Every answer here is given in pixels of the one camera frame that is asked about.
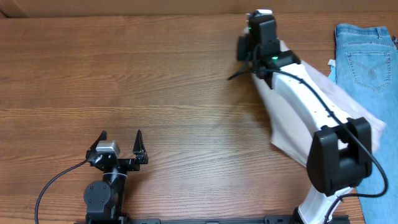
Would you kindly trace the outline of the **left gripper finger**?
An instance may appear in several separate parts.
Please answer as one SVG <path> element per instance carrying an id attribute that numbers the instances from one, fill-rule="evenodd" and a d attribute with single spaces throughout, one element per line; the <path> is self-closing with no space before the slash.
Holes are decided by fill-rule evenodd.
<path id="1" fill-rule="evenodd" d="M 147 152 L 144 146 L 144 141 L 142 138 L 142 132 L 140 129 L 137 130 L 136 140 L 133 147 L 133 153 L 136 156 L 136 159 L 146 159 Z"/>
<path id="2" fill-rule="evenodd" d="M 108 134 L 105 130 L 101 132 L 97 140 L 90 146 L 90 148 L 87 150 L 86 155 L 90 156 L 92 152 L 96 152 L 96 147 L 100 141 L 105 141 L 107 140 Z"/>

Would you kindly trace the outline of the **beige khaki shorts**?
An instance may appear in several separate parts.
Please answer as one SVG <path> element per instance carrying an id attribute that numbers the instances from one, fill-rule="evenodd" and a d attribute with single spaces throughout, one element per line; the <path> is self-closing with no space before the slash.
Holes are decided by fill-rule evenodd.
<path id="1" fill-rule="evenodd" d="M 311 84 L 340 121 L 345 123 L 347 118 L 366 118 L 371 125 L 372 150 L 379 149 L 385 122 L 307 62 L 289 65 L 287 71 Z M 328 116 L 311 91 L 297 80 L 277 73 L 274 75 L 277 86 L 270 88 L 257 75 L 252 74 L 251 77 L 271 120 L 271 143 L 305 166 L 313 133 L 324 125 L 334 127 L 337 123 Z"/>

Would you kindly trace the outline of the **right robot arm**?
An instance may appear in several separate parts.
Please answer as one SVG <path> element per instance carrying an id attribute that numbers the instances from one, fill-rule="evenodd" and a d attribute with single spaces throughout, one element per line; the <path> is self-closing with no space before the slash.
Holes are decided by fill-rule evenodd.
<path id="1" fill-rule="evenodd" d="M 337 107 L 310 78 L 291 50 L 282 50 L 272 11 L 248 14 L 246 33 L 238 41 L 238 60 L 248 69 L 259 90 L 282 97 L 310 136 L 304 163 L 312 186 L 292 215 L 271 215 L 265 223 L 349 223 L 335 215 L 344 198 L 373 170 L 371 126 Z"/>

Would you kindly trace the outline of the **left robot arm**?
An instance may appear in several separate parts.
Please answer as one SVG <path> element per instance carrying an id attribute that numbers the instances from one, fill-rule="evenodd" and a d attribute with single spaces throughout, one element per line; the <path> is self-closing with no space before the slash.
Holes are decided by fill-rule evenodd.
<path id="1" fill-rule="evenodd" d="M 140 165 L 147 164 L 149 157 L 144 147 L 141 131 L 136 134 L 133 158 L 120 158 L 116 141 L 107 140 L 103 131 L 86 152 L 90 166 L 103 172 L 102 179 L 90 183 L 84 192 L 86 223 L 131 223 L 123 212 L 127 173 L 139 171 Z"/>

